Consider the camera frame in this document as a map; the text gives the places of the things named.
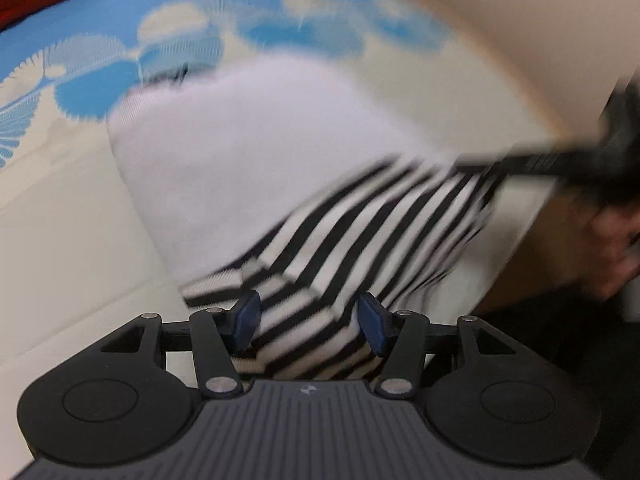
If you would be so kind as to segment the person's right hand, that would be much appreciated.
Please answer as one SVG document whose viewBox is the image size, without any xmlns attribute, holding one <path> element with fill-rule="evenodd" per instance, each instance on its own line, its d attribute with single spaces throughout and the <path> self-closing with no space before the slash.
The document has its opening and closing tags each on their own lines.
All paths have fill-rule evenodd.
<svg viewBox="0 0 640 480">
<path fill-rule="evenodd" d="M 639 204 L 598 207 L 580 200 L 575 214 L 586 287 L 611 298 L 639 276 Z"/>
</svg>

